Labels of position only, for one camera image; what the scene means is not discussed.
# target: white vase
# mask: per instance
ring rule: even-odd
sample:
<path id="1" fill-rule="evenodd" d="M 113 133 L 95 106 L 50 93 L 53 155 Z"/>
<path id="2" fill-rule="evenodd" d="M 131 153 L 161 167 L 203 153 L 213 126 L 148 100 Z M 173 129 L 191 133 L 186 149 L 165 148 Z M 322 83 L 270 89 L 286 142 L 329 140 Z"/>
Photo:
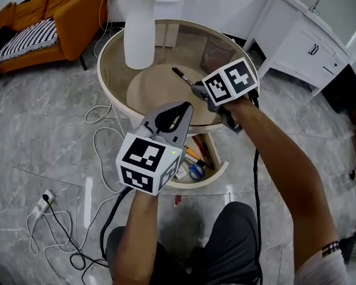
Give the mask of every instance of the white vase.
<path id="1" fill-rule="evenodd" d="M 125 63 L 132 69 L 145 69 L 154 61 L 155 0 L 125 0 Z"/>

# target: hand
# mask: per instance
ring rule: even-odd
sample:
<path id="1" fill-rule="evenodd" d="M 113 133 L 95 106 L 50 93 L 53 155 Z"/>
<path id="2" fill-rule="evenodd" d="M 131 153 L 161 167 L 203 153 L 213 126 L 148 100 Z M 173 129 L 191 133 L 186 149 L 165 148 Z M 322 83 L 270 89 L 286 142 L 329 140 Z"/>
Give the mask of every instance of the hand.
<path id="1" fill-rule="evenodd" d="M 241 96 L 238 99 L 232 100 L 231 102 L 224 103 L 223 106 L 232 112 L 238 112 L 242 110 L 244 107 L 248 107 L 250 105 L 253 105 L 253 103 L 246 97 Z"/>
<path id="2" fill-rule="evenodd" d="M 224 103 L 223 107 L 231 112 L 232 118 L 238 124 L 240 124 L 241 118 L 245 113 L 251 115 L 252 111 L 255 109 L 254 104 L 244 96 L 232 100 L 231 102 Z"/>

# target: floor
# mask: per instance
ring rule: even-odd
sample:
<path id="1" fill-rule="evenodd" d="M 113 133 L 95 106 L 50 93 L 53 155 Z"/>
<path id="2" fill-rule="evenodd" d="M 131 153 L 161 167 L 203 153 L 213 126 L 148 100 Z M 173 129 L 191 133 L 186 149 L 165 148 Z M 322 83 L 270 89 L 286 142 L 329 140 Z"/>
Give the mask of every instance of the floor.
<path id="1" fill-rule="evenodd" d="M 29 248 L 26 217 L 45 189 L 56 194 L 55 208 L 70 212 L 74 239 L 81 244 L 99 204 L 111 196 L 101 181 L 92 138 L 102 126 L 117 128 L 110 114 L 86 124 L 84 116 L 95 105 L 108 104 L 96 73 L 96 60 L 87 49 L 88 70 L 79 62 L 57 62 L 6 75 L 0 86 L 0 279 L 3 284 L 60 284 L 46 263 L 43 250 L 53 240 L 45 221 L 35 231 L 41 252 Z M 260 60 L 253 55 L 255 63 Z M 347 115 L 336 114 L 320 94 L 283 73 L 270 70 L 261 80 L 260 108 L 312 159 L 323 179 L 340 238 L 356 228 L 356 182 L 348 172 L 356 166 L 354 129 Z M 100 111 L 92 113 L 95 120 Z M 130 130 L 128 120 L 122 121 Z M 221 160 L 230 162 L 224 174 L 209 186 L 195 190 L 166 187 L 159 200 L 159 240 L 178 258 L 208 240 L 217 215 L 231 199 L 255 208 L 253 144 L 245 133 L 227 129 L 213 133 Z M 117 181 L 115 157 L 121 140 L 107 131 L 97 136 L 110 185 Z M 259 162 L 264 284 L 293 283 L 293 224 L 287 207 Z M 176 195 L 183 195 L 174 205 Z M 121 203 L 110 229 L 125 225 L 133 195 Z M 113 205 L 103 205 L 88 233 L 84 252 L 100 258 L 99 233 Z M 51 217 L 57 240 L 64 234 Z M 50 248 L 47 255 L 69 284 L 82 284 L 81 271 L 69 264 L 69 255 Z M 85 275 L 87 284 L 110 284 L 106 268 L 95 265 Z"/>

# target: electrical outlet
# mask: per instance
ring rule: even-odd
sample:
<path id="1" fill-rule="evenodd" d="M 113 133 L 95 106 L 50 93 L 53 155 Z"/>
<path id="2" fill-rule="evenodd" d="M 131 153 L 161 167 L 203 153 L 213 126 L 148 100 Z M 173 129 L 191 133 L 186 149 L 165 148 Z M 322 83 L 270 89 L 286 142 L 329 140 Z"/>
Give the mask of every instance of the electrical outlet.
<path id="1" fill-rule="evenodd" d="M 49 204 L 51 204 L 55 199 L 54 193 L 50 190 L 46 190 L 44 194 L 46 194 L 49 197 Z M 49 208 L 49 204 L 43 200 L 41 195 L 41 198 L 37 202 L 37 205 L 33 208 L 33 214 L 36 217 L 36 219 L 39 219 L 41 214 L 46 212 L 47 208 Z"/>

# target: sofa leg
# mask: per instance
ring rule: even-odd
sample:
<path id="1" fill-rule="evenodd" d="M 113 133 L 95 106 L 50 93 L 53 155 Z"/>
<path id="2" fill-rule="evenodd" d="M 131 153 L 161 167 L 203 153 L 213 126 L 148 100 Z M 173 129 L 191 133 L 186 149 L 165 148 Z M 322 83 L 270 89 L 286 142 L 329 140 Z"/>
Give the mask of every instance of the sofa leg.
<path id="1" fill-rule="evenodd" d="M 79 60 L 81 61 L 81 64 L 82 64 L 83 69 L 86 71 L 86 70 L 87 70 L 87 67 L 86 67 L 86 65 L 85 65 L 85 62 L 84 62 L 84 59 L 83 59 L 83 56 L 82 56 L 82 55 L 79 57 Z"/>

